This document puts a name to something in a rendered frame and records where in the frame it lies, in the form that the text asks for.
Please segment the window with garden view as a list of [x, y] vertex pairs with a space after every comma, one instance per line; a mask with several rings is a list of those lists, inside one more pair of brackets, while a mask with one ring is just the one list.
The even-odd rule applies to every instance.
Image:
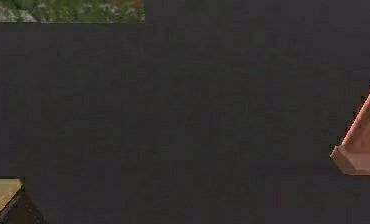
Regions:
[[144, 21], [144, 0], [0, 0], [0, 23]]

